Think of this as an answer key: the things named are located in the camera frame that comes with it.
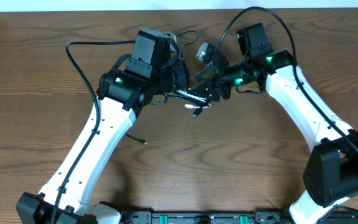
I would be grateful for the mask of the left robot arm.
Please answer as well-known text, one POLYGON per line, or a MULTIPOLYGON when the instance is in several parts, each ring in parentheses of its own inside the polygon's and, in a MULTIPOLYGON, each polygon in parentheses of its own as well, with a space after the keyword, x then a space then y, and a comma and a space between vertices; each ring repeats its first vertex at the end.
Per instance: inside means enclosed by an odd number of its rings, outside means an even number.
POLYGON ((187 75, 171 32, 142 28, 124 54, 91 91, 89 118, 52 178, 34 195, 24 193, 16 210, 22 223, 119 223, 121 213, 90 205, 96 183, 118 142, 155 95, 186 88, 187 75))

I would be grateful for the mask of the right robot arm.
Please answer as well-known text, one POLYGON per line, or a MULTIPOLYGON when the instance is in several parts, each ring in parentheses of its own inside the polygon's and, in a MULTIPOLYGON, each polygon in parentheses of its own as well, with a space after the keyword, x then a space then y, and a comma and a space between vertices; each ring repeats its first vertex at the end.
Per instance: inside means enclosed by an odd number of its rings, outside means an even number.
POLYGON ((274 51, 262 24, 237 32, 244 60, 229 63, 212 44, 196 54, 211 76, 197 74, 194 95, 228 99, 233 88, 256 82, 288 113, 310 149, 303 173, 305 191, 282 216, 283 223, 326 223, 358 195, 358 131, 339 118, 305 79, 286 50, 274 51))

